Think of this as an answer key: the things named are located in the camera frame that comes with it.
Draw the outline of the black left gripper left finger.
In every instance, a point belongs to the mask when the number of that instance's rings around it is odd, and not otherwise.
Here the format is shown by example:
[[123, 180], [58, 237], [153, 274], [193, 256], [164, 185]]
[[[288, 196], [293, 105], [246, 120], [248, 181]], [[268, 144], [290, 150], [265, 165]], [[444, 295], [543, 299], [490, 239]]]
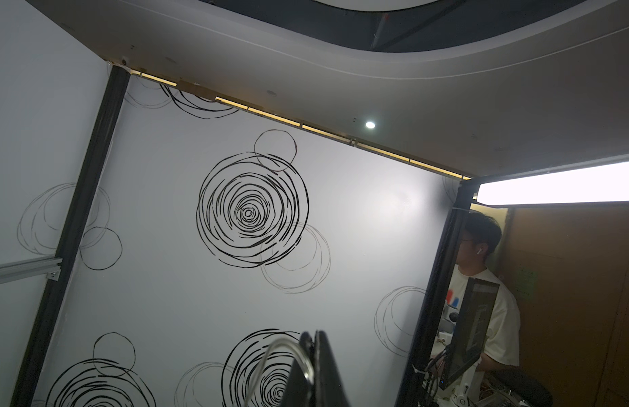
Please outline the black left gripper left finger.
[[299, 344], [290, 345], [287, 349], [293, 358], [293, 362], [279, 406], [311, 406], [314, 385], [306, 377], [303, 364], [305, 361], [312, 361], [314, 340], [308, 332], [303, 332], [299, 338]]

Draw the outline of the string lights with rattan balls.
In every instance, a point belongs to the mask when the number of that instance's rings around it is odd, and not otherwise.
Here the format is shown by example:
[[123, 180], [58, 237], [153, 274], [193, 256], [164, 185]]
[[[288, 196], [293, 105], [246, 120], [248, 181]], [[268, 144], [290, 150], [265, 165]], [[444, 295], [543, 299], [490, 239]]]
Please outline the string lights with rattan balls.
[[[279, 406], [293, 362], [287, 348], [295, 344], [298, 343], [286, 337], [280, 337], [265, 348], [265, 353], [253, 368], [243, 406]], [[306, 377], [314, 385], [313, 362], [305, 361], [303, 368], [306, 371]]]

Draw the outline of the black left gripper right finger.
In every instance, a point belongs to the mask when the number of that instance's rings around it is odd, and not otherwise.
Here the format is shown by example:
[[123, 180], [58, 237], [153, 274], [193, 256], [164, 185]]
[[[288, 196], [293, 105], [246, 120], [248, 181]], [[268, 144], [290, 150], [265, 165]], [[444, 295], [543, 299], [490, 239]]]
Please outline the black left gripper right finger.
[[350, 407], [325, 332], [314, 336], [314, 406]]

